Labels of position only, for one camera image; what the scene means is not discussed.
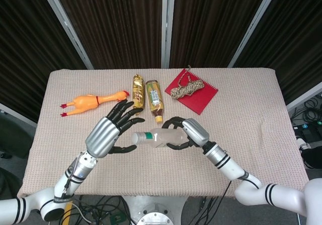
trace bottle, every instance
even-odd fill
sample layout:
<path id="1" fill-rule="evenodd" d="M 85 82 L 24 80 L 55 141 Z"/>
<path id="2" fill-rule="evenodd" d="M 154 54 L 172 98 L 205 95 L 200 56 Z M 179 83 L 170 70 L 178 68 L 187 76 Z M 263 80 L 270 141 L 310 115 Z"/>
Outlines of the bottle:
<path id="1" fill-rule="evenodd" d="M 160 91 L 160 86 L 157 80 L 151 80 L 146 82 L 146 92 L 149 99 L 150 110 L 155 116 L 156 123 L 163 123 L 163 101 Z"/>
<path id="2" fill-rule="evenodd" d="M 150 132 L 135 132 L 132 134 L 133 144 L 149 144 L 151 147 L 164 147 L 167 143 L 181 145 L 187 139 L 180 129 L 154 128 Z"/>

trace table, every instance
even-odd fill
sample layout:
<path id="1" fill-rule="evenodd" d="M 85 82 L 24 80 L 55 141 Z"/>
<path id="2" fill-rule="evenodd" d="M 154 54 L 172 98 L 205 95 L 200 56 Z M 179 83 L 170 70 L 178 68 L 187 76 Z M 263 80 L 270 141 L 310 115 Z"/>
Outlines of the table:
<path id="1" fill-rule="evenodd" d="M 277 183 L 302 189 L 308 181 L 275 76 L 266 68 L 193 68 L 191 72 L 219 89 L 199 116 L 164 93 L 180 69 L 58 70 L 51 73 L 40 118 L 30 150 L 19 195 L 54 186 L 65 169 L 86 149 L 85 139 L 115 102 L 104 103 L 83 114 L 60 117 L 60 104 L 74 97 L 132 92 L 132 80 L 157 79 L 162 89 L 164 120 L 173 116 L 196 119 L 231 157 L 264 184 Z M 131 134 L 161 127 L 148 108 L 117 141 L 131 145 Z M 240 181 L 234 181 L 227 196 Z M 228 180 L 202 154 L 191 147 L 182 151 L 139 146 L 128 154 L 107 155 L 76 191 L 76 194 L 217 196 Z"/>

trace dark curtain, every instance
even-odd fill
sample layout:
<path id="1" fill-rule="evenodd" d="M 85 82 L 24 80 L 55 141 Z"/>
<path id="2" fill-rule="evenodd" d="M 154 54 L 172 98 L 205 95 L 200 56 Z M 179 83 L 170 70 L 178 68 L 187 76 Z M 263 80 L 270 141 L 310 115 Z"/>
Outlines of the dark curtain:
<path id="1" fill-rule="evenodd" d="M 262 0 L 175 0 L 170 68 L 227 67 Z"/>
<path id="2" fill-rule="evenodd" d="M 162 0 L 60 0 L 96 69 L 160 68 Z"/>
<path id="3" fill-rule="evenodd" d="M 286 104 L 322 82 L 322 0 L 272 0 L 235 67 L 274 69 Z"/>
<path id="4" fill-rule="evenodd" d="M 37 122 L 50 72 L 84 69 L 47 0 L 0 0 L 0 103 Z"/>

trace rope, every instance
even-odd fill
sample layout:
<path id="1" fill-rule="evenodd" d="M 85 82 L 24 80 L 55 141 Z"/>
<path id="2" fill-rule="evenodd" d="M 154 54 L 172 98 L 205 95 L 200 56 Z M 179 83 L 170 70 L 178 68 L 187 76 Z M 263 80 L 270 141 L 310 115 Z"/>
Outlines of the rope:
<path id="1" fill-rule="evenodd" d="M 186 70 L 185 73 L 183 73 L 182 76 L 180 77 L 180 79 L 178 81 L 178 87 L 171 89 L 170 94 L 173 99 L 182 98 L 185 95 L 191 96 L 195 91 L 205 87 L 202 80 L 191 81 L 190 75 L 188 75 L 188 80 L 189 80 L 188 84 L 184 87 L 182 87 L 180 85 L 182 78 L 185 76 L 185 74 L 188 71 L 190 71 L 191 67 L 190 66 L 188 66 L 188 67 L 189 67 L 189 69 Z"/>

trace orange rubber chicken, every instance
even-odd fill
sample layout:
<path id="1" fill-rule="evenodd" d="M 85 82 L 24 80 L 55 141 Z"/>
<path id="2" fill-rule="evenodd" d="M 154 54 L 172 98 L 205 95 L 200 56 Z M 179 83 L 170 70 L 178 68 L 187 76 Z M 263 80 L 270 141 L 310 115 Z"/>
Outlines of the orange rubber chicken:
<path id="1" fill-rule="evenodd" d="M 78 96 L 71 103 L 62 104 L 61 108 L 66 108 L 69 106 L 75 106 L 75 109 L 68 113 L 61 113 L 62 117 L 66 117 L 72 114 L 83 113 L 87 110 L 97 108 L 100 104 L 109 102 L 109 101 L 122 101 L 129 96 L 127 91 L 120 91 L 108 96 Z"/>

